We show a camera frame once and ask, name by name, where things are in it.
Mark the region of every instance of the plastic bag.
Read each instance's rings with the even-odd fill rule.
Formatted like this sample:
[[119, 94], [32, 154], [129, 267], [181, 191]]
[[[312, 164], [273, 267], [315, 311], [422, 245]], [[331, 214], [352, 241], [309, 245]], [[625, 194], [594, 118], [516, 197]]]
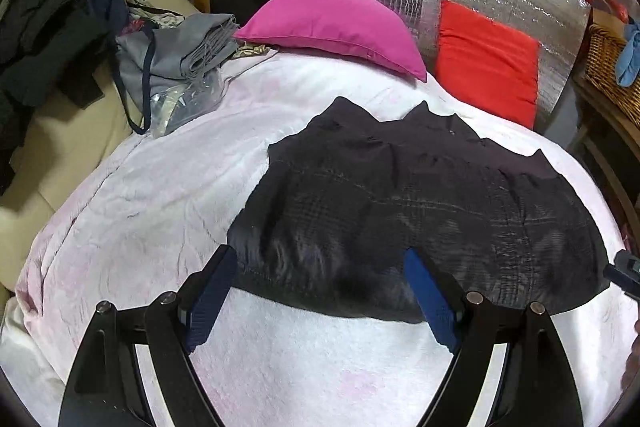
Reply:
[[154, 138], [171, 134], [181, 125], [214, 111], [222, 102], [228, 82], [220, 69], [204, 77], [181, 82], [151, 97], [151, 133]]

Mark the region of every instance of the white blanket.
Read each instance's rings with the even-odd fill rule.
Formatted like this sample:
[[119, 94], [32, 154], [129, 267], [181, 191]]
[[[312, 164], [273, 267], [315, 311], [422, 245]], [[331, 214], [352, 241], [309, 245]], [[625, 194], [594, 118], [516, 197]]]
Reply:
[[56, 427], [65, 384], [31, 335], [15, 297], [0, 325], [0, 367], [23, 405], [40, 427]]
[[[302, 130], [338, 95], [379, 120], [402, 118], [426, 100], [434, 113], [456, 112], [516, 153], [542, 149], [591, 212], [610, 259], [622, 248], [591, 178], [542, 136], [453, 99], [431, 76], [414, 86], [359, 62], [279, 53], [236, 78], [217, 111], [160, 139], [123, 142], [34, 241], [17, 295], [28, 330], [63, 379], [95, 304], [146, 305], [201, 269], [266, 171], [268, 144]], [[615, 287], [554, 318], [587, 427], [620, 395], [636, 318]], [[484, 425], [503, 352], [494, 351], [472, 425]], [[191, 360], [228, 427], [413, 426], [450, 354], [425, 323], [326, 317], [232, 289]], [[158, 426], [171, 425], [148, 357], [141, 367]]]

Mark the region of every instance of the black strap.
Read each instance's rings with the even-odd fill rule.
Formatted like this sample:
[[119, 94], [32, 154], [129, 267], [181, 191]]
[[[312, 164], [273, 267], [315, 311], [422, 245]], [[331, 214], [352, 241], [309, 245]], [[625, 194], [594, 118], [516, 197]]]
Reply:
[[122, 107], [129, 121], [129, 126], [137, 134], [145, 134], [151, 127], [151, 62], [156, 54], [156, 35], [154, 34], [151, 26], [145, 23], [142, 26], [142, 31], [149, 39], [149, 46], [146, 49], [145, 60], [142, 68], [142, 127], [136, 122], [131, 120], [129, 115], [129, 107], [127, 105], [127, 88], [124, 86], [122, 76], [120, 75], [120, 65], [116, 58], [117, 44], [113, 42], [113, 53], [109, 54], [109, 66], [111, 68], [111, 74], [113, 75], [113, 82], [116, 84], [120, 100], [122, 100]]
[[177, 12], [172, 12], [171, 10], [166, 10], [164, 8], [154, 8], [153, 6], [144, 6], [142, 4], [137, 4], [135, 2], [129, 2], [127, 1], [127, 6], [129, 8], [140, 8], [141, 10], [144, 10], [147, 13], [155, 13], [157, 15], [163, 15], [165, 13], [170, 13], [171, 15], [177, 15], [178, 17], [184, 17], [184, 15], [177, 13]]

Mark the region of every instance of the blue pad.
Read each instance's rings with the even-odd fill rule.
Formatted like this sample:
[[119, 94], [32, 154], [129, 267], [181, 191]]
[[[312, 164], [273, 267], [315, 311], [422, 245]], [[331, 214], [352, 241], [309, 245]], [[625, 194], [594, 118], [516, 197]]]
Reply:
[[450, 352], [455, 352], [459, 342], [456, 315], [413, 248], [404, 253], [404, 278], [411, 285], [436, 341], [447, 346]]
[[204, 344], [209, 338], [237, 269], [238, 256], [232, 248], [228, 248], [223, 252], [220, 263], [188, 312], [187, 331], [184, 338], [187, 353], [192, 353], [197, 346]]

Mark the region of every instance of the beige couch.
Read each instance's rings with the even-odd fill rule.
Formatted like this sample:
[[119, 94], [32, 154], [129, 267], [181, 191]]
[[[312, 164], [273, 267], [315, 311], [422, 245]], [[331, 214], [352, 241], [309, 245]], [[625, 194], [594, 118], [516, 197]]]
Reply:
[[[148, 0], [185, 16], [187, 0]], [[58, 90], [38, 108], [24, 147], [12, 158], [16, 172], [0, 196], [0, 308], [13, 290], [36, 234], [76, 187], [131, 133], [106, 63], [94, 73], [104, 97], [79, 109]], [[130, 103], [132, 118], [140, 119]]]

